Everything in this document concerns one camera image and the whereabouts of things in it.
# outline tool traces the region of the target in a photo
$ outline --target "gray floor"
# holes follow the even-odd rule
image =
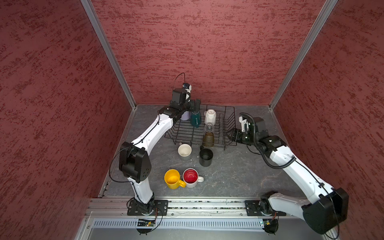
[[[154,121],[161,107],[159,105],[138,106],[126,141],[131,142],[137,138]],[[237,128],[240,128],[239,113],[246,112],[254,117],[263,118],[270,135],[278,135],[276,125],[266,106],[236,106],[235,112]],[[149,156],[152,164],[149,182],[155,196],[259,197],[270,190],[277,190],[292,197],[304,197],[301,189],[283,170],[269,168],[261,156],[250,153],[243,144],[229,146],[226,150],[212,147],[214,158],[209,167],[202,167],[199,164],[199,145],[192,145],[192,158],[189,161],[182,161],[179,158],[178,146],[171,139],[162,137]],[[192,189],[179,187],[172,190],[167,187],[164,174],[169,169],[176,169],[182,174],[190,167],[196,169],[205,181],[198,183]],[[115,169],[113,178],[126,180],[118,168]],[[128,183],[112,182],[104,195],[133,196],[133,190]]]
[[[121,239],[167,239],[167,240],[320,240],[325,239],[315,233],[301,219],[280,219],[276,235],[265,232],[245,231],[209,231],[191,229],[156,229],[147,236],[139,235],[136,229],[95,228],[92,229],[89,240],[121,240]]]

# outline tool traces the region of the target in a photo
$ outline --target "metal panel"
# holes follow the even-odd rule
[[[281,83],[279,89],[277,90],[275,96],[273,97],[271,103],[270,103],[270,109],[274,109],[277,102],[283,95],[284,90],[287,88],[289,82],[291,81],[293,75],[295,74],[296,70],[300,66],[302,60],[304,59],[305,55],[307,54],[308,50],[311,48],[312,43],[316,39],[317,35],[319,34],[321,28],[323,27],[325,21],[328,19],[329,15],[331,14],[333,7],[336,5],[338,0],[326,0],[323,7],[321,8],[319,15],[317,16],[315,22],[312,25],[311,30],[309,31],[307,37],[305,38],[303,45],[301,46],[298,54],[296,55],[296,58],[294,59],[291,67],[289,68],[287,74],[285,75],[285,78],[283,79],[283,82]]]
[[[90,233],[91,233],[91,229],[92,229],[92,226],[93,226],[93,222],[94,222],[95,218],[88,218],[87,220],[87,223],[85,224],[85,228],[81,234],[81,237],[80,239],[88,239]]]
[[[93,26],[93,29],[96,32],[96,35],[98,36],[101,45],[105,51],[105,54],[107,55],[109,62],[112,65],[113,70],[115,71],[115,74],[121,84],[122,89],[124,90],[125,95],[127,96],[127,99],[129,101],[129,104],[131,105],[131,108],[134,109],[136,107],[136,102],[133,99],[133,95],[129,89],[129,86],[127,84],[127,81],[125,80],[125,77],[123,75],[123,72],[121,71],[121,68],[119,66],[119,63],[112,51],[111,46],[109,45],[107,36],[104,33],[104,30],[101,26],[101,23],[99,21],[99,18],[96,15],[96,12],[93,8],[93,5],[90,0],[81,0],[81,3],[85,9],[85,12],[88,15],[89,20],[91,21],[91,24]]]
[[[138,227],[138,218],[123,219],[123,218],[95,218],[92,228],[152,228]],[[204,229],[204,230],[241,230],[241,231],[261,231],[263,232],[262,219],[243,219],[243,218],[167,218],[163,219],[158,226],[158,229]]]

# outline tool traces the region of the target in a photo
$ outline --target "dark green mug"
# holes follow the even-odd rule
[[[195,128],[198,128],[200,126],[200,124],[201,124],[201,114],[200,114],[200,111],[192,112],[191,118],[190,118],[190,123]]]

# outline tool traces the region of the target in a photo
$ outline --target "black mug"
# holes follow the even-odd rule
[[[211,149],[204,148],[204,146],[200,146],[200,165],[203,167],[209,167],[212,163],[212,158],[214,157],[214,153]]]

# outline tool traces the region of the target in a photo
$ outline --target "mug handle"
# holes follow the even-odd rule
[[[181,181],[181,180],[179,180],[179,185],[181,187],[186,187],[187,186],[187,184],[184,181]]]

